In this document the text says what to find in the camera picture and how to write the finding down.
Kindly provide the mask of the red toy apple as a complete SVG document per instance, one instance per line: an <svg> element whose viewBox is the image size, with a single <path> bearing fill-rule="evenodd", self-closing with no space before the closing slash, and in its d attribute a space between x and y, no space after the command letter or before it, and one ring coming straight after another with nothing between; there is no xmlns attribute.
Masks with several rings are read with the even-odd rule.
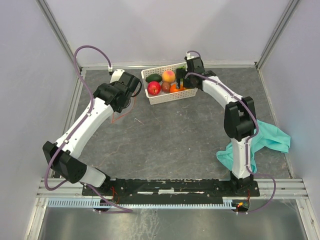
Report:
<svg viewBox="0 0 320 240"><path fill-rule="evenodd" d="M151 81L148 83L147 86L147 92L152 95L152 96L156 96L158 95L162 90L162 87L160 85L159 82L157 81Z"/></svg>

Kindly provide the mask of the toy orange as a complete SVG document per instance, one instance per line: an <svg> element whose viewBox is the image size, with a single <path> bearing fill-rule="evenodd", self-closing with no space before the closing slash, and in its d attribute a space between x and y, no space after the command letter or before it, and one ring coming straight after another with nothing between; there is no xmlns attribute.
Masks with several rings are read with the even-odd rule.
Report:
<svg viewBox="0 0 320 240"><path fill-rule="evenodd" d="M180 87L177 88L176 84L171 85L169 92L170 93L177 93L177 92L181 92L181 91L185 91L186 88L183 86L183 84L180 84Z"/></svg>

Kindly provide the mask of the green toy watermelon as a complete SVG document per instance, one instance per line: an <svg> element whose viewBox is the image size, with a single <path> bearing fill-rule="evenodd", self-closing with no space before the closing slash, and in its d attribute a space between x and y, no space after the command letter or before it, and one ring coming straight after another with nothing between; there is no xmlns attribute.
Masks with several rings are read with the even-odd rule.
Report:
<svg viewBox="0 0 320 240"><path fill-rule="evenodd" d="M186 68L187 68L187 66L185 64L177 67L177 69L182 69L182 70L185 70Z"/></svg>

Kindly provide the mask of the white perforated plastic basket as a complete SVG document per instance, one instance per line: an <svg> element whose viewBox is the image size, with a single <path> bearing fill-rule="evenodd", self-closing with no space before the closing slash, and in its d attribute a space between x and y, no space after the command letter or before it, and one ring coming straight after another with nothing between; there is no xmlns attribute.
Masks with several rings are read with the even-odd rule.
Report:
<svg viewBox="0 0 320 240"><path fill-rule="evenodd" d="M161 103L166 103L166 102L170 102L170 101L181 100L181 99L186 99L186 98L191 98L191 97L196 96L196 93L198 91L197 88L186 89L186 90L172 92L172 93L164 93L161 91L157 95L151 95L151 94L149 94L149 92L147 90L148 83L146 82L146 78L149 75L151 75L151 74L162 75L162 73L164 71L174 71L175 72L176 69L186 68L186 66L187 66L187 64L185 62L181 62L181 63L171 64L171 65L143 69L141 71L144 93L145 93L146 97L148 98L149 103L151 105L156 105L156 104L161 104Z"/></svg>

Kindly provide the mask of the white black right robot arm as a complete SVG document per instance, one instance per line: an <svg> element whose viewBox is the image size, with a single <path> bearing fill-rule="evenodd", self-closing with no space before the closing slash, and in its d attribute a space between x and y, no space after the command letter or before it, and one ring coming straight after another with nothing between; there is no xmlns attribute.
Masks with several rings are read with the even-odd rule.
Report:
<svg viewBox="0 0 320 240"><path fill-rule="evenodd" d="M224 108L223 127L231 139L233 164L227 190L242 195L254 184L251 168L251 141L259 132L254 100L227 87L211 70L206 71L199 56L184 57L185 73L176 73L176 83L186 89L199 89L213 97Z"/></svg>

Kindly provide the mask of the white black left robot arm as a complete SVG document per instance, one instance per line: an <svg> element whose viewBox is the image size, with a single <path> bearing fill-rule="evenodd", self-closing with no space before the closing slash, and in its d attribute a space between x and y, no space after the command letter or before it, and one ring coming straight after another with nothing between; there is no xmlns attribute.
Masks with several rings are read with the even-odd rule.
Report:
<svg viewBox="0 0 320 240"><path fill-rule="evenodd" d="M126 109L141 88L140 79L117 69L109 83L99 85L91 94L88 107L70 129L54 143L47 141L43 145L48 168L67 182L87 184L93 186L99 195L106 195L111 189L110 177L78 158L100 125L114 113Z"/></svg>

